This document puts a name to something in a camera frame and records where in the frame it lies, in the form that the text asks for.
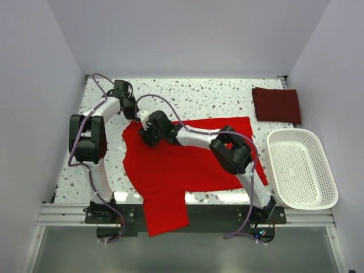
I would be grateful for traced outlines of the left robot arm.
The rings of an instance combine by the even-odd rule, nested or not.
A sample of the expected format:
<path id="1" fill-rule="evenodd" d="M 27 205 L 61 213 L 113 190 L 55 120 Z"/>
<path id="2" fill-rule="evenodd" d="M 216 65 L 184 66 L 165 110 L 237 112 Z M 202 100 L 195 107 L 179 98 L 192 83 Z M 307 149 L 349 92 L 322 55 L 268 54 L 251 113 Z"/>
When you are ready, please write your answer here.
<path id="1" fill-rule="evenodd" d="M 128 81 L 115 80 L 111 90 L 102 91 L 101 100 L 94 107 L 83 114 L 71 115 L 69 120 L 68 166 L 85 168 L 91 191 L 90 205 L 85 213 L 105 223 L 125 223 L 107 180 L 105 125 L 121 113 L 128 120 L 135 119 L 136 99 L 133 92 Z"/>

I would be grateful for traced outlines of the bright red t shirt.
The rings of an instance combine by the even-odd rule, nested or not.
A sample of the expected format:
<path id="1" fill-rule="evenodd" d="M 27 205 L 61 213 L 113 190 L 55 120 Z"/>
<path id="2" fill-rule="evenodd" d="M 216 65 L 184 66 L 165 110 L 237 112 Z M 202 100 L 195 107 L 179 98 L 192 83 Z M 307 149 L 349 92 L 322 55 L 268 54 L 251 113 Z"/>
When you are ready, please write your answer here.
<path id="1" fill-rule="evenodd" d="M 189 224 L 186 192 L 241 189 L 238 179 L 225 172 L 213 154 L 203 148 L 173 146 L 161 140 L 151 148 L 132 121 L 124 130 L 123 166 L 133 187 L 143 197 L 149 236 L 183 228 Z"/>

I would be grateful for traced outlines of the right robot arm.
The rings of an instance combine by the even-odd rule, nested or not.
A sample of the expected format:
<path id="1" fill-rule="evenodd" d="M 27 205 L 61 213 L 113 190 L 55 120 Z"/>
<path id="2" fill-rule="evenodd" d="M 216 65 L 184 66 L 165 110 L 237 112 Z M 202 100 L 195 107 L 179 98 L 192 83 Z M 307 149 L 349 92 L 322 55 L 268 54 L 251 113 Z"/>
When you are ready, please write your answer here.
<path id="1" fill-rule="evenodd" d="M 253 206 L 255 220 L 265 224 L 273 218 L 276 200 L 259 177 L 257 148 L 248 137 L 231 126 L 206 130 L 188 126 L 182 121 L 174 125 L 160 110 L 153 113 L 140 110 L 136 117 L 142 123 L 139 134 L 150 147 L 164 140 L 176 146 L 211 151 L 222 169 L 234 175 L 244 187 Z"/>

